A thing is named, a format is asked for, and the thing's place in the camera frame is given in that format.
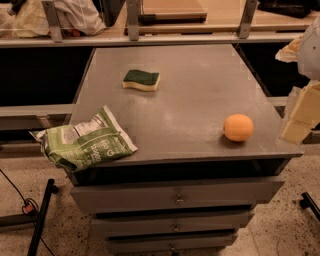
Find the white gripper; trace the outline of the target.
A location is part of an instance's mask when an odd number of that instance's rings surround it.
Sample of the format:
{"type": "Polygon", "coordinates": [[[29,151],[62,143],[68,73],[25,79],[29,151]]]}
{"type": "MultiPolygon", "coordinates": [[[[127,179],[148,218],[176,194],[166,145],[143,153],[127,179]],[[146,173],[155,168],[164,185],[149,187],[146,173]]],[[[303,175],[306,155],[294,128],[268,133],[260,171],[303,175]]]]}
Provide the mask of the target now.
{"type": "Polygon", "coordinates": [[[286,122],[280,138],[301,144],[320,123],[320,17],[306,29],[302,38],[292,40],[280,49],[275,59],[290,63],[298,61],[299,73],[312,79],[302,89],[294,89],[288,98],[286,122]]]}

